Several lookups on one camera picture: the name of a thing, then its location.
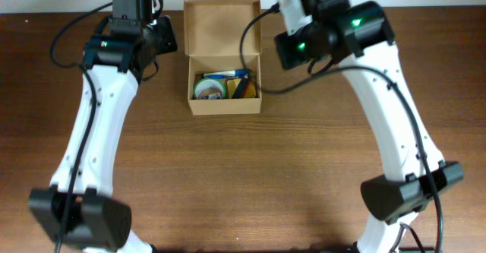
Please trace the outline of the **cardboard box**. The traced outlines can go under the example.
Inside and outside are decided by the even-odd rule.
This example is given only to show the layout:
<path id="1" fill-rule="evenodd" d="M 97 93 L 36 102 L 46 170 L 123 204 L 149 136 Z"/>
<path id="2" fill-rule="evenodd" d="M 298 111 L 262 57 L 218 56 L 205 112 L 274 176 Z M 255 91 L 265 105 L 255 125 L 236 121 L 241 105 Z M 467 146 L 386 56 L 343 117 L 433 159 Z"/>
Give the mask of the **cardboard box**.
<path id="1" fill-rule="evenodd" d="M 257 114 L 262 93 L 254 98 L 199 100 L 204 74 L 242 69 L 239 45 L 246 26 L 260 14 L 260 0 L 185 0 L 185 54 L 189 57 L 188 105 L 193 115 Z"/>

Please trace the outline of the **blue white marker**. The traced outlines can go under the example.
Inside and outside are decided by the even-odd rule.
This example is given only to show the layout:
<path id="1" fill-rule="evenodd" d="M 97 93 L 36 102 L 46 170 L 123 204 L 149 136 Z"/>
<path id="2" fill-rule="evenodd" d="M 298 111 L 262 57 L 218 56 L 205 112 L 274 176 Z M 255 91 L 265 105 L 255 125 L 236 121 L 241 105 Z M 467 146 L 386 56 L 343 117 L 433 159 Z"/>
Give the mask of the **blue white marker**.
<path id="1" fill-rule="evenodd" d="M 235 69 L 235 70 L 228 70 L 228 71 L 217 71 L 217 72 L 211 72 L 211 73 L 204 73 L 205 74 L 224 74 L 224 75 L 230 75 L 231 77 L 243 77 L 248 73 L 247 69 Z"/>

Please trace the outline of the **green tape roll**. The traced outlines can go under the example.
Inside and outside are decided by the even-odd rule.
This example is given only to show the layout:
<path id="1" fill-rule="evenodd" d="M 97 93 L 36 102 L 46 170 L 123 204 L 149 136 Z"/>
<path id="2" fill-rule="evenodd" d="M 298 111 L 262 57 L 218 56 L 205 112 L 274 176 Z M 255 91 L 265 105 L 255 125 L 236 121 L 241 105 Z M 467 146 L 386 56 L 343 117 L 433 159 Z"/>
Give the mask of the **green tape roll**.
<path id="1" fill-rule="evenodd" d="M 209 79 L 204 78 L 199 80 L 193 90 L 193 96 L 195 100 L 199 100 L 198 97 L 201 93 L 208 93 L 208 92 L 220 92 L 223 96 L 221 100 L 227 98 L 227 90 L 226 86 L 221 80 Z"/>

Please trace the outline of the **yellow sticky note pad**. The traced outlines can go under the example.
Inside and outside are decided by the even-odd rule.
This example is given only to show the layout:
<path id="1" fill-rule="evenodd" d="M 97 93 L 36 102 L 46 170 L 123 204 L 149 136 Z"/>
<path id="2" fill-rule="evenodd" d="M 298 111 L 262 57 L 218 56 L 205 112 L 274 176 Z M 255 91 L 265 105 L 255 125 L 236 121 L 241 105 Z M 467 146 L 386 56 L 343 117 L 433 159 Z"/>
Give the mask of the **yellow sticky note pad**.
<path id="1" fill-rule="evenodd" d="M 228 97 L 229 99 L 232 98 L 234 95 L 241 78 L 229 79 L 226 82 L 227 90 L 228 90 Z M 249 82 L 244 90 L 243 98 L 255 98 L 257 96 L 256 88 L 254 86 L 254 82 Z"/>

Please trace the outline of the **blue white staples box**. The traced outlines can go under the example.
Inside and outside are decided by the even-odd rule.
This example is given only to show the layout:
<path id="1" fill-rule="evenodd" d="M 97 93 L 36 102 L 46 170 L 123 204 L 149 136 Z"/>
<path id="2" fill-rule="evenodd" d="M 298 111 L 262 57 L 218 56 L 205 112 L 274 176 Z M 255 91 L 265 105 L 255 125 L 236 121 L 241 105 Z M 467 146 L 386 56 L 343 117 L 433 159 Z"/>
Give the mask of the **blue white staples box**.
<path id="1" fill-rule="evenodd" d="M 221 100 L 223 98 L 220 92 L 208 92 L 201 93 L 198 97 L 199 100 Z"/>

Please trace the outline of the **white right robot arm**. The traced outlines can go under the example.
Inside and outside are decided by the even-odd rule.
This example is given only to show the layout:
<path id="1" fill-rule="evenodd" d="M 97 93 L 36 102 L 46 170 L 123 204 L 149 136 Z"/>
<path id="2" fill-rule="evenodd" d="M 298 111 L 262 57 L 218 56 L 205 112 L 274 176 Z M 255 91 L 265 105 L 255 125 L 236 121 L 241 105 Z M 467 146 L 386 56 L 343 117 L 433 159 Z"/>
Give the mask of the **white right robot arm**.
<path id="1" fill-rule="evenodd" d="M 383 174 L 362 182 L 369 211 L 354 252 L 396 252 L 429 204 L 443 219 L 440 194 L 463 179 L 432 141 L 408 89 L 395 35 L 374 1 L 276 0 L 286 30 L 275 38 L 282 66 L 328 58 L 312 78 L 341 74 L 354 90 L 380 151 Z"/>

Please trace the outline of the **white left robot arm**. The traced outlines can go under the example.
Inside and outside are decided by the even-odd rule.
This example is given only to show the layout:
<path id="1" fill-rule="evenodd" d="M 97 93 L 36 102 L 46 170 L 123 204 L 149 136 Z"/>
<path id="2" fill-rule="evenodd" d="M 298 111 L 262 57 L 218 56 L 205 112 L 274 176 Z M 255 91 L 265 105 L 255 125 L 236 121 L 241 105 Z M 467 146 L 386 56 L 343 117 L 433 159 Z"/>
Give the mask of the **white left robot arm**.
<path id="1" fill-rule="evenodd" d="M 56 249 L 153 252 L 132 229 L 131 208 L 113 198 L 113 169 L 125 116 L 144 70 L 178 48 L 163 0 L 111 0 L 77 63 L 83 92 L 74 127 L 47 188 L 30 192 L 33 217 Z"/>

